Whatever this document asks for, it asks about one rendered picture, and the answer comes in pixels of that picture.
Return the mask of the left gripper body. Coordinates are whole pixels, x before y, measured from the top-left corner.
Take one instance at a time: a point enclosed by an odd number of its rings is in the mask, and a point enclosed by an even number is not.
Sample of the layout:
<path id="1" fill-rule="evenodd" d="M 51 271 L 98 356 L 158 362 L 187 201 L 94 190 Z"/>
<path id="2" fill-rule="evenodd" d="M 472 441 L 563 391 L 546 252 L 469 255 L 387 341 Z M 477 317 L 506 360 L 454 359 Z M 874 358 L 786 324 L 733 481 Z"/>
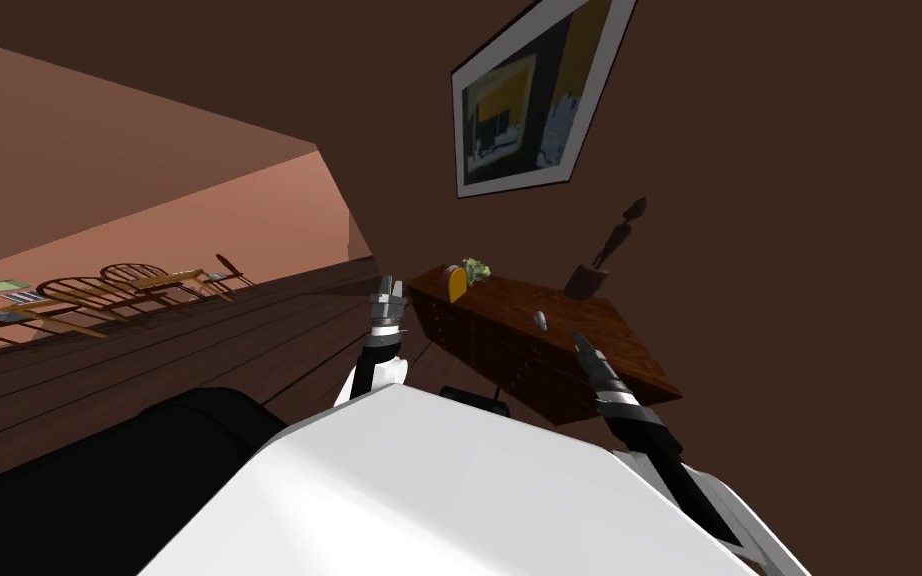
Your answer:
<path id="1" fill-rule="evenodd" d="M 407 305 L 407 299 L 394 294 L 378 293 L 370 296 L 369 303 L 369 315 L 373 327 L 399 326 Z"/>

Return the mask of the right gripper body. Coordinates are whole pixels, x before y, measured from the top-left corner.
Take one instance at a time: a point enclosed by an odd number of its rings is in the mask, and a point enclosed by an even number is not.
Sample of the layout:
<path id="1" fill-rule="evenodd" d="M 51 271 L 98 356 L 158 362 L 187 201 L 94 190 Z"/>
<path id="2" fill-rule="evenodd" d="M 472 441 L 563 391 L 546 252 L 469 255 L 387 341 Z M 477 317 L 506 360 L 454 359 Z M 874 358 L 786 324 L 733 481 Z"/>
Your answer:
<path id="1" fill-rule="evenodd" d="M 613 388 L 614 383 L 620 383 L 620 378 L 598 349 L 580 347 L 579 365 L 593 388 Z"/>

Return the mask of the brown wooden sideboard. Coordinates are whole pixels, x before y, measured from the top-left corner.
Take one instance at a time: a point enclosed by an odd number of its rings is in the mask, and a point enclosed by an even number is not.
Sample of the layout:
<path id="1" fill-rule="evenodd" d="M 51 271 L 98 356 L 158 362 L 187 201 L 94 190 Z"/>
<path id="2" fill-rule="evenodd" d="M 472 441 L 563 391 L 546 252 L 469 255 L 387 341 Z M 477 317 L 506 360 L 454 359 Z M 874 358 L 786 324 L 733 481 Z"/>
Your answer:
<path id="1" fill-rule="evenodd" d="M 572 333 L 601 351 L 646 406 L 681 398 L 608 300 L 567 298 L 554 288 L 492 276 L 456 302 L 443 295 L 437 266 L 407 285 L 426 336 L 555 426 L 596 417 L 596 396 L 576 359 Z M 548 330 L 533 317 L 545 314 Z"/>

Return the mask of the dark brown figure statue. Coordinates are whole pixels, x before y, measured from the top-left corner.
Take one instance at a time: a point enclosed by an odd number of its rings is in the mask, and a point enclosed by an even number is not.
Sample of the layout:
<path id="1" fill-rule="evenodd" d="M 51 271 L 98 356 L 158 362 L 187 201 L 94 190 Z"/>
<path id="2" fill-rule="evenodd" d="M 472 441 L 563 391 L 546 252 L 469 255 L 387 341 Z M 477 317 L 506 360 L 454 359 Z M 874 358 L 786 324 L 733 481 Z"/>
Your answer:
<path id="1" fill-rule="evenodd" d="M 636 200 L 623 214 L 623 221 L 611 232 L 591 264 L 580 264 L 563 289 L 567 298 L 585 301 L 594 297 L 609 276 L 604 263 L 624 244 L 633 230 L 634 221 L 641 218 L 648 207 L 647 197 Z"/>

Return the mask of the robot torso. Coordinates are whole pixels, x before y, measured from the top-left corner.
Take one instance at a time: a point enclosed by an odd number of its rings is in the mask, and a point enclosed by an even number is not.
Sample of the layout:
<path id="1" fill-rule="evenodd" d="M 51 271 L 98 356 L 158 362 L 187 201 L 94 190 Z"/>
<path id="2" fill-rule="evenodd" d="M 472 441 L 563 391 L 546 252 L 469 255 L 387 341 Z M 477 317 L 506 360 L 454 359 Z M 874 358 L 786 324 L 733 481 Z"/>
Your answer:
<path id="1" fill-rule="evenodd" d="M 290 426 L 139 576 L 755 576 L 611 452 L 404 385 Z"/>

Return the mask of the white framed wall picture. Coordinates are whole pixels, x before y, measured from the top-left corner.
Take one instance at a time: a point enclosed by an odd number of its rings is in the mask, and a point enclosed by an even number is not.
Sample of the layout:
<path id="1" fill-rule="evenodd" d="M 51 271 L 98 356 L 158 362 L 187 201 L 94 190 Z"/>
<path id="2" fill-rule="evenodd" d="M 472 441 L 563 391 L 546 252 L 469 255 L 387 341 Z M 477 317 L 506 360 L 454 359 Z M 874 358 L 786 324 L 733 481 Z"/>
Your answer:
<path id="1" fill-rule="evenodd" d="M 637 0 L 535 0 L 451 74 L 460 199 L 571 179 Z"/>

